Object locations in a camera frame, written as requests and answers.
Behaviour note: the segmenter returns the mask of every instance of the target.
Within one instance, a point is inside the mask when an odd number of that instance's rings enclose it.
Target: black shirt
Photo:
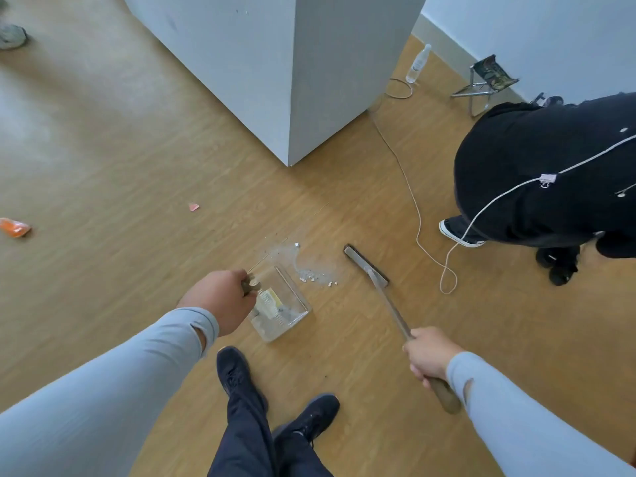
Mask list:
[[[503,103],[465,137],[455,159],[457,200],[472,219],[502,192],[556,174],[636,135],[636,93],[539,109]],[[597,242],[608,257],[636,257],[636,140],[557,176],[504,196],[476,220],[491,239],[541,245],[555,237]]]

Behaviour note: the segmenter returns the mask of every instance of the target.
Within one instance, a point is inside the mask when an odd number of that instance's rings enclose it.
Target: light blue sleeve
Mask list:
[[[468,417],[507,477],[634,477],[636,469],[550,413],[473,353],[447,368]]]
[[[155,420],[219,334],[180,308],[0,414],[0,474],[127,476]]]

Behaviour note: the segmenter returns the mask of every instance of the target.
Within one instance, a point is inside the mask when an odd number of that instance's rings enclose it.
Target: cable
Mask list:
[[[399,80],[399,79],[391,79],[391,80],[396,80],[398,82],[402,82],[404,84],[406,84],[406,82],[404,82],[403,80]],[[411,87],[409,85],[409,87],[411,88],[411,93],[408,96],[405,97],[397,97],[397,96],[393,96],[393,95],[389,95],[386,94],[392,98],[409,98],[411,95],[413,95],[413,87]],[[417,211],[417,218],[418,218],[418,227],[417,227],[417,234],[415,235],[415,242],[418,245],[418,247],[424,251],[424,253],[426,254],[426,256],[428,256],[431,261],[433,261],[435,264],[437,264],[438,266],[441,266],[443,268],[443,271],[441,272],[441,277],[440,277],[440,291],[443,294],[451,294],[456,288],[457,288],[457,284],[459,283],[459,278],[457,277],[457,273],[454,272],[452,269],[449,268],[449,256],[450,253],[453,252],[453,250],[459,246],[459,243],[455,243],[455,245],[449,249],[449,251],[446,253],[446,259],[444,260],[444,264],[440,263],[437,259],[435,259],[433,256],[431,256],[431,254],[425,250],[425,248],[420,244],[420,233],[422,232],[422,213],[420,212],[420,208],[417,205],[417,200],[415,200],[415,195],[413,194],[413,190],[411,189],[411,184],[408,181],[408,177],[406,176],[406,172],[404,171],[404,168],[402,167],[402,162],[400,161],[398,155],[396,154],[396,152],[391,148],[391,146],[389,145],[389,143],[387,142],[387,140],[384,138],[384,135],[382,134],[382,131],[380,130],[378,123],[375,120],[375,117],[373,116],[373,114],[375,112],[377,112],[380,108],[378,107],[375,111],[370,113],[370,117],[371,117],[371,121],[373,121],[373,126],[375,127],[375,129],[378,132],[378,135],[380,136],[380,138],[382,139],[382,141],[385,143],[385,145],[387,146],[387,148],[389,149],[389,151],[391,151],[391,153],[393,154],[393,156],[395,157],[396,161],[397,161],[397,165],[399,166],[400,170],[402,171],[402,176],[404,176],[404,180],[406,181],[406,186],[408,187],[408,191],[411,194],[411,199],[413,199],[413,204],[415,204],[415,210]],[[630,142],[631,140],[636,139],[636,135],[632,135],[629,136],[617,143],[615,143],[614,145],[610,146],[609,148],[605,149],[604,151],[599,152],[598,154],[585,159],[584,161],[578,162],[577,164],[574,164],[571,167],[568,167],[567,169],[563,169],[562,171],[558,172],[557,174],[564,174],[568,171],[571,171],[572,169],[575,169],[577,167],[580,167],[584,164],[587,164],[588,162],[599,158],[600,156],[603,156],[605,154],[607,154],[610,151],[613,151],[614,149],[616,149],[616,147],[619,147],[620,145],[623,145],[626,142]],[[544,179],[545,176],[553,176],[550,181],[546,181],[546,179]],[[542,174],[541,177],[535,177],[534,179],[529,179],[528,181],[525,181],[523,183],[517,184],[516,186],[514,186],[512,189],[507,190],[506,192],[503,192],[501,194],[499,194],[497,197],[495,197],[495,199],[491,200],[488,204],[486,204],[486,206],[484,206],[483,208],[481,208],[481,210],[477,213],[477,215],[475,215],[475,217],[473,217],[473,220],[470,222],[470,224],[468,224],[468,227],[466,228],[466,231],[464,232],[464,235],[461,237],[461,240],[463,241],[464,238],[466,237],[466,234],[468,234],[468,231],[470,231],[471,227],[473,227],[473,223],[475,222],[475,220],[481,216],[481,213],[484,212],[486,209],[488,209],[490,207],[490,205],[492,203],[494,203],[495,201],[501,199],[504,196],[507,196],[508,194],[510,194],[511,192],[516,191],[517,189],[519,189],[521,186],[525,186],[526,184],[529,183],[535,183],[537,181],[542,182],[545,185],[542,185],[542,188],[547,188],[549,186],[549,184],[553,183],[556,181],[556,174]],[[454,277],[455,277],[455,284],[453,285],[453,288],[450,289],[450,291],[444,291],[442,288],[442,283],[444,282],[444,276],[446,275],[446,272],[449,271]]]

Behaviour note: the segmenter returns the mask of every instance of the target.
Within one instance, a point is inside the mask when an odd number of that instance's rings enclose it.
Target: debris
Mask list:
[[[0,217],[0,229],[12,238],[21,238],[27,232],[31,231],[31,226],[27,223],[14,221],[7,217]]]

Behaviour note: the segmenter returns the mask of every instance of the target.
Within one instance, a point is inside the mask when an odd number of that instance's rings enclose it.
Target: person's right hand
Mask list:
[[[245,278],[245,270],[213,271],[187,290],[177,308],[208,310],[216,318],[219,336],[223,337],[238,328],[256,304],[256,291],[244,296],[240,282]]]
[[[430,388],[430,383],[426,377],[446,380],[450,360],[464,349],[434,326],[412,329],[411,335],[415,339],[404,345],[404,352],[411,361],[411,371],[416,378],[427,388]]]

